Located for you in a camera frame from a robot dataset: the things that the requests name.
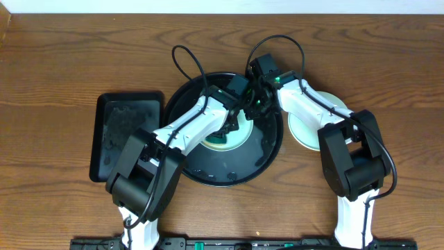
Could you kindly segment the light green plate bottom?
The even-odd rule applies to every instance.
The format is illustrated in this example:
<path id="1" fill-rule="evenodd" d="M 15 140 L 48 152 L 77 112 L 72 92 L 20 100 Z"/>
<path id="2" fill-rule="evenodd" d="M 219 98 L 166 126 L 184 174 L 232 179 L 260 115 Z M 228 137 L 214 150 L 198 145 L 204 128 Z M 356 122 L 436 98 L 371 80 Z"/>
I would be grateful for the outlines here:
<path id="1" fill-rule="evenodd" d="M 322 91 L 318 91 L 317 93 L 326 98 L 328 101 L 331 101 L 338 107 L 347 108 L 344 102 L 342 102 L 340 98 L 334 96 L 333 94 Z M 297 142 L 310 150 L 320 151 L 317 131 L 311 130 L 310 127 L 304 124 L 301 119 L 297 118 L 293 114 L 288 115 L 288 125 L 292 136 L 296 139 Z"/>

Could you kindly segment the green yellow sponge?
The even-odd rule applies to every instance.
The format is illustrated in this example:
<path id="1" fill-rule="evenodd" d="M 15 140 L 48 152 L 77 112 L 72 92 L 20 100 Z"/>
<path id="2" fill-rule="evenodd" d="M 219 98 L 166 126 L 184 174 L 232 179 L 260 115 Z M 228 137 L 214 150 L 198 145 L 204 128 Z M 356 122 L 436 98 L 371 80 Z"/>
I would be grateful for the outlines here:
<path id="1" fill-rule="evenodd" d="M 218 135 L 218 136 L 209 135 L 203 140 L 203 143 L 215 147 L 215 146 L 224 145 L 227 143 L 227 141 L 228 139 L 225 135 Z"/>

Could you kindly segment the light green plate top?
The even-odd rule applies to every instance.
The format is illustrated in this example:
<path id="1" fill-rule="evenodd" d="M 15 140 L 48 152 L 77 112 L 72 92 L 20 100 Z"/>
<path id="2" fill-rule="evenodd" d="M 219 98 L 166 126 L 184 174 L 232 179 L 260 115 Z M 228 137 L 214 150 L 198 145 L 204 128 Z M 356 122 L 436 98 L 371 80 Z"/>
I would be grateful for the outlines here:
<path id="1" fill-rule="evenodd" d="M 223 104 L 213 99 L 210 95 L 205 111 L 198 118 L 198 128 L 201 132 L 198 134 L 200 144 L 214 151 L 230 151 L 240 147 L 253 131 L 253 120 L 247 120 L 244 110 L 240 110 L 238 115 L 239 130 L 230 132 L 226 135 L 228 141 L 224 145 L 212 147 L 203 143 L 203 140 L 218 131 L 227 117 L 228 111 Z"/>

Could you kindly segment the light green plate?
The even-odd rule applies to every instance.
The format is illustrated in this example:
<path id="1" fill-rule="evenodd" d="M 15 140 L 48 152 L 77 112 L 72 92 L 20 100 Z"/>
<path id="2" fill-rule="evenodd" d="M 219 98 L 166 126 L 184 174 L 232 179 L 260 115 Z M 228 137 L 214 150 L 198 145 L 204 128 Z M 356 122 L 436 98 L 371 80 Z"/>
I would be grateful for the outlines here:
<path id="1" fill-rule="evenodd" d="M 342 102 L 340 98 L 334 96 L 333 94 L 322 91 L 318 91 L 317 93 L 326 98 L 328 101 L 331 101 L 338 107 L 347 108 L 344 102 Z M 296 139 L 297 142 L 310 150 L 320 151 L 317 131 L 311 130 L 310 127 L 304 124 L 301 119 L 297 118 L 293 114 L 288 115 L 288 125 L 292 136 Z"/>
<path id="2" fill-rule="evenodd" d="M 218 131 L 227 117 L 228 111 L 223 104 L 213 99 L 210 95 L 205 111 L 198 118 L 198 128 L 201 132 L 198 134 L 200 144 L 214 151 L 230 151 L 240 147 L 253 131 L 253 120 L 247 120 L 244 110 L 240 110 L 238 115 L 239 130 L 230 132 L 226 135 L 228 141 L 224 145 L 212 147 L 203 143 L 203 140 Z"/>

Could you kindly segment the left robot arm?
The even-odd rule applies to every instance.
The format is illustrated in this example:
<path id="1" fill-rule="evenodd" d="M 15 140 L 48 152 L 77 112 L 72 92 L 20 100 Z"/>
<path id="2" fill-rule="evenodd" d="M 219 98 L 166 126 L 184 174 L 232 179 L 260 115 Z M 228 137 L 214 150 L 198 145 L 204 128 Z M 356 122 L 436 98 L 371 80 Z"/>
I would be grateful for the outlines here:
<path id="1" fill-rule="evenodd" d="M 186 157 L 207 140 L 228 144 L 239 130 L 238 116 L 248 80 L 234 75 L 224 87 L 210 85 L 195 104 L 170 124 L 152 132 L 137 129 L 110 172 L 105 189 L 123 217 L 120 249 L 154 249 L 160 240 L 157 220 L 169 205 Z"/>

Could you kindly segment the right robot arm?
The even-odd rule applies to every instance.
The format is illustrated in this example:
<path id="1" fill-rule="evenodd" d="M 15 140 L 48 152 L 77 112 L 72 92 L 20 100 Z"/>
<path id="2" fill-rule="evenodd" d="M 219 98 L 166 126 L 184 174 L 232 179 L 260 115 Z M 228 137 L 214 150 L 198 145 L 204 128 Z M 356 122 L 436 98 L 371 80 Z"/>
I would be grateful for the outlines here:
<path id="1" fill-rule="evenodd" d="M 279 69 L 271 54 L 249 58 L 246 76 L 252 84 L 250 113 L 280 109 L 317 134 L 323 175 L 338 197 L 336 241 L 342 247 L 367 248 L 373 241 L 374 202 L 383 197 L 384 178 L 396 174 L 374 114 L 334 104 L 301 74 Z"/>

